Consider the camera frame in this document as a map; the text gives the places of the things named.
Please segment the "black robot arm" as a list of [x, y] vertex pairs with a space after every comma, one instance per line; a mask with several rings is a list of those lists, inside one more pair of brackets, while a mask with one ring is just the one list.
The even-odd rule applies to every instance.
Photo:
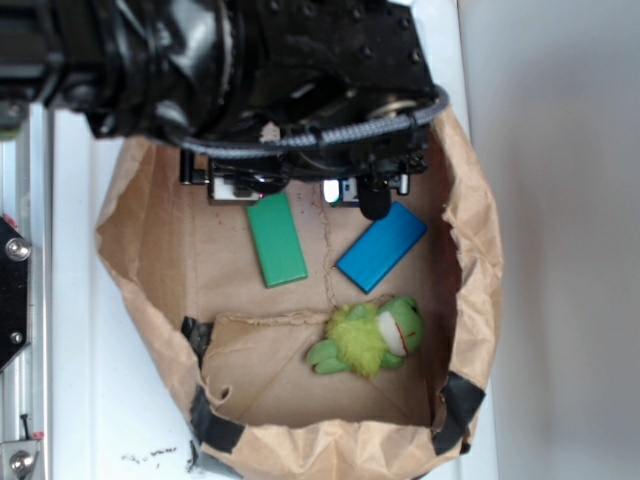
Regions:
[[178, 147], [187, 184], [355, 179], [377, 220], [449, 97], [392, 1], [5, 1], [3, 139], [35, 103]]

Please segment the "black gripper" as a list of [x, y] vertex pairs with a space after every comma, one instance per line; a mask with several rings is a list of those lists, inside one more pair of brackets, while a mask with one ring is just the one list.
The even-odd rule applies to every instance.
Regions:
[[227, 1], [232, 61], [220, 166], [291, 181], [357, 178], [381, 220], [424, 172], [435, 85], [410, 9], [390, 1]]

